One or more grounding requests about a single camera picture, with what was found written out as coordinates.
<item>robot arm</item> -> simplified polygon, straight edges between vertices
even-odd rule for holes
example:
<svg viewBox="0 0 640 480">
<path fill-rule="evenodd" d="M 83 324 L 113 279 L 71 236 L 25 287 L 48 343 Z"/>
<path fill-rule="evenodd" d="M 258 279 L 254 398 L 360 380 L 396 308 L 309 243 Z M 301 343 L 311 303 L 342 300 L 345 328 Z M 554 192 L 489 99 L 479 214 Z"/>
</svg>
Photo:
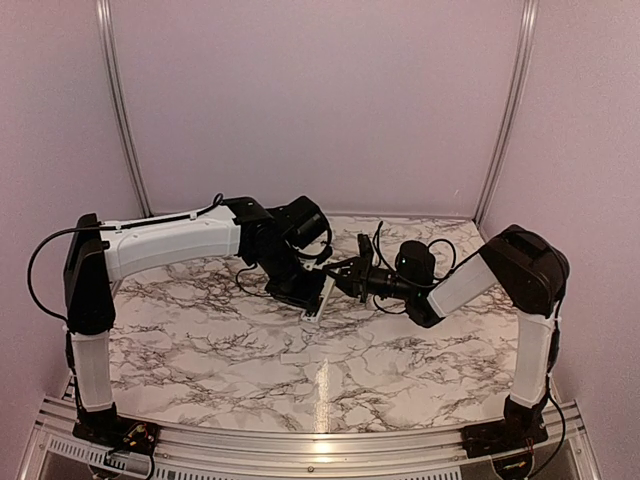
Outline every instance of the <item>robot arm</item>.
<svg viewBox="0 0 640 480">
<path fill-rule="evenodd" d="M 504 288 L 518 316 L 514 382 L 505 403 L 505 420 L 484 430 L 470 427 L 467 453 L 486 455 L 540 439 L 536 429 L 549 395 L 548 374 L 559 344 L 557 312 L 569 275 L 565 256 L 539 235 L 512 225 L 435 283 L 435 258 L 423 243 L 403 243 L 395 269 L 387 269 L 372 265 L 375 244 L 372 248 L 366 235 L 358 241 L 358 257 L 324 267 L 336 286 L 363 302 L 369 294 L 402 299 L 409 317 L 425 328 L 437 325 L 493 285 Z"/>
<path fill-rule="evenodd" d="M 312 258 L 331 255 L 331 230 L 319 207 L 307 197 L 264 209 L 242 197 L 208 208 L 132 222 L 98 222 L 95 214 L 78 221 L 64 269 L 67 306 L 67 358 L 76 378 L 78 423 L 74 435 L 114 447 L 132 422 L 117 415 L 109 377 L 109 330 L 115 321 L 111 284 L 136 272 L 189 259 L 238 255 L 259 264 L 274 299 L 313 314 L 320 308 L 326 275 L 303 268 L 298 249 L 327 232 L 327 245 Z M 153 424 L 145 425 L 149 433 Z M 149 454 L 153 441 L 140 441 Z"/>
</svg>

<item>marble surface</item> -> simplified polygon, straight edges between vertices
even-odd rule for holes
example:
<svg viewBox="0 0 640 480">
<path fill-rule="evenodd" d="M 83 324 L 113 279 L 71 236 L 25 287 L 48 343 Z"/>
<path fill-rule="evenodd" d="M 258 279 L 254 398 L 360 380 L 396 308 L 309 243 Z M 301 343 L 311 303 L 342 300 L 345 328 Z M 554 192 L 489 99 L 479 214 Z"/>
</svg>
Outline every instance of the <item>marble surface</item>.
<svg viewBox="0 0 640 480">
<path fill-rule="evenodd" d="M 377 218 L 333 217 L 333 259 L 356 254 Z M 468 221 L 385 219 L 391 261 L 406 239 L 444 237 L 464 258 L 482 245 Z M 446 245 L 433 247 L 436 273 Z M 337 289 L 319 325 L 241 292 L 236 258 L 201 259 L 125 280 L 116 296 L 111 374 L 122 413 L 259 431 L 369 432 L 500 416 L 512 381 L 517 325 L 498 288 L 432 329 Z M 242 277 L 259 291 L 264 277 Z M 398 309 L 397 302 L 381 302 Z"/>
</svg>

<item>metal bar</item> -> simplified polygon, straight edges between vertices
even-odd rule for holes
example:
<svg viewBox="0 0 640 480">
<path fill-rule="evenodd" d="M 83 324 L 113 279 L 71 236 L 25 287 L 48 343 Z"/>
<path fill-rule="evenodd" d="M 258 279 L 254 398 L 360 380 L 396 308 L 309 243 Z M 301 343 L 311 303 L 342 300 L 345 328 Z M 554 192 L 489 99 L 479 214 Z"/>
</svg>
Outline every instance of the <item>metal bar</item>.
<svg viewBox="0 0 640 480">
<path fill-rule="evenodd" d="M 584 424 L 575 403 L 567 403 L 562 409 L 567 421 L 567 438 L 583 434 Z M 550 439 L 541 445 L 557 442 L 562 430 L 560 416 L 549 407 L 544 417 Z M 72 439 L 75 418 L 73 403 L 46 398 L 37 424 L 51 435 Z M 197 468 L 232 478 L 371 478 L 403 474 L 410 478 L 415 472 L 488 459 L 466 458 L 460 433 L 465 425 L 399 432 L 314 434 L 159 423 L 158 468 Z"/>
<path fill-rule="evenodd" d="M 127 170 L 129 171 L 138 207 L 140 208 L 140 213 L 144 217 L 151 217 L 153 214 L 151 212 L 149 197 L 140 171 L 140 163 L 138 162 L 138 154 L 133 141 L 133 134 L 131 133 L 131 125 L 122 89 L 120 68 L 118 66 L 118 57 L 116 55 L 116 44 L 113 33 L 113 22 L 111 19 L 110 0 L 97 0 L 96 8 L 100 38 L 102 40 L 102 51 L 109 80 L 111 101 L 113 103 Z"/>
<path fill-rule="evenodd" d="M 513 130 L 518 107 L 522 100 L 522 92 L 527 78 L 527 72 L 531 61 L 531 49 L 535 31 L 536 17 L 538 15 L 538 0 L 525 0 L 522 11 L 522 23 L 520 25 L 520 37 L 516 51 L 516 60 L 513 66 L 509 96 L 505 105 L 500 131 L 493 150 L 491 163 L 487 176 L 478 199 L 473 220 L 480 228 L 486 218 L 491 199 L 498 184 L 500 171 L 504 165 L 504 159 L 509 145 L 509 139 Z"/>
</svg>

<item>pink wall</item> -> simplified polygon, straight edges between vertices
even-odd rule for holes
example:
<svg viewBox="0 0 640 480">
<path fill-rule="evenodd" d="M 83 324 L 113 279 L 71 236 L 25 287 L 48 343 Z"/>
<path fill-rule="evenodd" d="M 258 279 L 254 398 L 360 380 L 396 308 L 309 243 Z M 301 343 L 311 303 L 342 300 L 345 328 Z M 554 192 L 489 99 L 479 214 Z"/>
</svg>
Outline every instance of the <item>pink wall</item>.
<svg viewBox="0 0 640 480">
<path fill-rule="evenodd" d="M 541 2 L 530 75 L 485 228 L 534 229 L 569 257 L 556 378 L 603 478 L 640 460 L 640 3 Z"/>
<path fill-rule="evenodd" d="M 135 216 L 92 2 L 10 0 L 0 14 L 0 477 L 15 471 L 45 392 L 66 378 L 61 323 L 28 298 L 32 249 L 79 215 Z M 67 240 L 37 264 L 62 308 Z"/>
<path fill-rule="evenodd" d="M 472 216 L 522 2 L 115 0 L 156 211 L 222 190 L 328 211 Z"/>
</svg>

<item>black cable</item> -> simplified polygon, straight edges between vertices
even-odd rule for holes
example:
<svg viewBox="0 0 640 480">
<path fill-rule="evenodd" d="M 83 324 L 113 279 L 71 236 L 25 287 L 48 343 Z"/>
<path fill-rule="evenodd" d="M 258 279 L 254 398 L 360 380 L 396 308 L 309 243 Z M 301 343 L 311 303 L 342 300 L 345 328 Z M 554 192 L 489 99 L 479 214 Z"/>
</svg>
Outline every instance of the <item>black cable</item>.
<svg viewBox="0 0 640 480">
<path fill-rule="evenodd" d="M 556 410 L 558 410 L 558 413 L 560 414 L 560 419 L 562 420 L 562 435 L 560 436 L 560 442 L 558 443 L 558 446 L 553 451 L 551 456 L 545 460 L 545 462 L 540 466 L 539 469 L 537 469 L 535 472 L 529 475 L 528 477 L 529 480 L 531 480 L 534 477 L 537 477 L 538 474 L 542 472 L 542 470 L 544 470 L 547 467 L 547 465 L 549 465 L 551 461 L 558 455 L 558 453 L 560 452 L 560 449 L 562 448 L 562 445 L 564 444 L 565 437 L 567 436 L 567 421 L 564 418 L 564 413 L 562 413 L 562 409 L 560 408 L 560 405 L 558 405 L 558 403 L 554 400 L 551 394 L 549 394 L 549 400 L 551 401 L 551 403 L 553 403 L 553 406 L 556 407 Z"/>
<path fill-rule="evenodd" d="M 195 217 L 198 218 L 201 215 L 204 215 L 205 213 L 209 213 L 211 210 L 213 210 L 214 208 L 220 206 L 222 204 L 224 200 L 224 196 L 221 193 L 216 194 L 215 197 L 213 197 L 213 202 L 211 203 L 211 205 L 209 205 L 208 207 L 205 207 L 201 210 L 197 210 L 195 212 Z M 183 215 L 178 215 L 176 217 L 171 217 L 171 218 L 157 218 L 157 219 L 152 219 L 152 220 L 142 220 L 139 222 L 132 222 L 132 223 L 127 223 L 121 226 L 116 226 L 116 225 L 95 225 L 95 226 L 91 226 L 91 227 L 73 227 L 73 228 L 65 228 L 63 230 L 58 230 L 57 232 L 52 233 L 51 235 L 49 235 L 47 238 L 45 238 L 44 240 L 42 240 L 40 242 L 40 244 L 35 248 L 35 250 L 33 251 L 33 253 L 31 254 L 31 257 L 29 258 L 29 263 L 27 265 L 27 289 L 29 290 L 29 295 L 31 295 L 31 299 L 33 300 L 33 302 L 36 304 L 36 306 L 42 310 L 44 313 L 46 313 L 47 315 L 57 318 L 59 320 L 62 320 L 63 322 L 67 321 L 67 318 L 57 312 L 54 312 L 53 310 L 50 310 L 49 308 L 47 308 L 38 298 L 38 296 L 36 295 L 36 292 L 33 288 L 33 266 L 35 264 L 36 258 L 38 258 L 38 255 L 40 254 L 40 251 L 52 240 L 55 240 L 58 237 L 62 237 L 64 235 L 69 235 L 70 233 L 79 233 L 79 232 L 105 232 L 105 231 L 114 231 L 114 230 L 129 230 L 131 228 L 136 228 L 136 227 L 144 227 L 144 226 L 149 226 L 149 225 L 158 225 L 161 223 L 170 223 L 170 222 L 176 222 L 179 220 L 188 220 L 190 218 L 192 218 L 192 215 L 194 214 L 189 214 L 189 213 L 185 213 Z"/>
<path fill-rule="evenodd" d="M 447 272 L 447 274 L 442 278 L 438 278 L 435 275 L 433 277 L 437 281 L 441 282 L 444 279 L 448 278 L 453 273 L 453 270 L 456 268 L 456 261 L 458 259 L 457 258 L 458 254 L 456 253 L 456 246 L 450 240 L 447 240 L 446 238 L 436 238 L 434 241 L 432 241 L 431 243 L 429 243 L 427 245 L 427 250 L 431 250 L 431 247 L 433 245 L 435 245 L 436 243 L 446 243 L 447 245 L 449 245 L 451 247 L 451 252 L 453 253 L 453 257 L 451 259 L 451 267 L 449 267 L 449 271 Z"/>
<path fill-rule="evenodd" d="M 147 478 L 144 480 L 151 480 L 154 473 L 156 473 L 156 461 L 153 458 L 153 453 L 149 455 L 149 463 L 151 463 L 151 469 L 149 470 L 149 475 L 147 475 Z"/>
<path fill-rule="evenodd" d="M 404 313 L 407 313 L 407 309 L 403 309 L 400 312 L 392 312 L 391 310 L 387 310 L 386 308 L 381 307 L 380 305 L 378 305 L 378 302 L 376 300 L 377 295 L 373 296 L 373 304 L 375 305 L 375 307 L 380 310 L 381 312 L 387 313 L 389 315 L 402 315 Z"/>
<path fill-rule="evenodd" d="M 240 274 L 244 273 L 244 272 L 250 272 L 251 270 L 255 270 L 256 268 L 258 268 L 258 264 L 254 263 L 253 265 L 251 265 L 250 267 L 247 268 L 241 268 L 240 270 L 238 270 L 238 273 L 236 273 L 236 286 L 242 290 L 244 293 L 246 293 L 247 295 L 251 295 L 252 297 L 259 297 L 259 298 L 269 298 L 271 297 L 271 295 L 264 295 L 261 293 L 255 293 L 255 292 L 250 292 L 249 290 L 245 289 L 242 284 L 240 283 Z"/>
<path fill-rule="evenodd" d="M 396 271 L 396 269 L 395 269 L 395 268 L 393 268 L 393 267 L 391 266 L 391 264 L 387 261 L 387 259 L 386 259 L 386 258 L 384 258 L 384 255 L 382 255 L 382 250 L 380 249 L 380 231 L 382 230 L 382 224 L 383 224 L 383 223 L 384 223 L 384 222 L 380 222 L 380 223 L 378 223 L 378 228 L 376 229 L 376 233 L 373 235 L 373 239 L 374 239 L 374 241 L 372 242 L 373 250 L 374 250 L 374 251 L 375 251 L 375 253 L 378 255 L 378 258 L 382 261 L 382 263 L 384 263 L 384 264 L 385 264 L 385 266 L 386 266 L 386 267 L 387 267 L 387 268 L 388 268 L 388 269 L 389 269 L 389 270 L 390 270 L 394 275 L 396 275 L 399 279 L 404 280 L 404 281 L 405 281 L 405 282 L 407 282 L 408 284 L 413 285 L 413 286 L 418 287 L 418 288 L 428 288 L 428 289 L 433 289 L 433 288 L 435 288 L 435 287 L 438 285 L 438 283 L 433 283 L 433 284 L 431 284 L 431 285 L 422 285 L 422 284 L 420 284 L 420 283 L 414 282 L 413 280 L 409 280 L 408 278 L 403 277 L 402 275 L 400 275 L 400 274 Z M 453 250 L 454 250 L 454 252 L 455 252 L 455 247 L 454 247 L 453 243 L 451 243 L 451 242 L 449 242 L 448 240 L 445 240 L 445 239 L 438 239 L 438 240 L 442 240 L 442 241 L 446 241 L 446 242 L 448 242 L 448 243 L 453 247 Z M 450 276 L 450 275 L 453 273 L 453 271 L 455 271 L 455 264 L 453 264 L 453 265 L 452 265 L 451 269 L 449 270 L 449 273 L 447 273 L 447 275 L 445 275 L 445 277 L 444 277 L 444 278 L 447 278 L 448 276 Z"/>
</svg>

